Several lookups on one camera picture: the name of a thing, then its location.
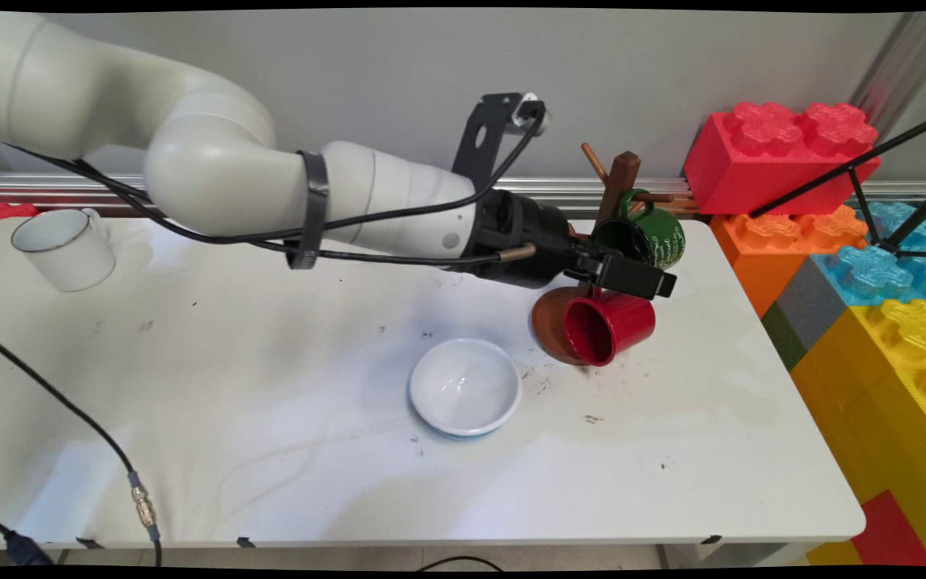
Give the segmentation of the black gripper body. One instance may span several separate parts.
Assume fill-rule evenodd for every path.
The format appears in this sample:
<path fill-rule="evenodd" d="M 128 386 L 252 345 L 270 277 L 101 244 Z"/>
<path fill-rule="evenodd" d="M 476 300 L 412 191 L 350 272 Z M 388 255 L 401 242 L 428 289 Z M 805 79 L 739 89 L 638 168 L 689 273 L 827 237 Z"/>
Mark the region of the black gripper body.
<path fill-rule="evenodd" d="M 571 245 L 569 223 L 561 209 L 510 191 L 490 191 L 475 206 L 471 256 L 507 252 L 527 245 L 525 259 L 471 267 L 471 274 L 505 285 L 538 289 L 573 267 L 578 252 Z"/>

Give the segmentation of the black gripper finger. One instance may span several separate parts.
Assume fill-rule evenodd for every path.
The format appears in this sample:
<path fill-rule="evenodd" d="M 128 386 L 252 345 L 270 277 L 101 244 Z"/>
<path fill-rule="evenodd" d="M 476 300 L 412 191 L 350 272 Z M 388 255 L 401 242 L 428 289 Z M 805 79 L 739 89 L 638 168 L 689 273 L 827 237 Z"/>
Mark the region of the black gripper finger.
<path fill-rule="evenodd" d="M 569 235 L 569 244 L 580 259 L 606 260 L 617 256 L 616 250 L 592 242 L 589 235 L 572 233 Z"/>
<path fill-rule="evenodd" d="M 677 276 L 643 261 L 602 256 L 584 260 L 584 281 L 610 292 L 654 300 L 671 297 Z"/>

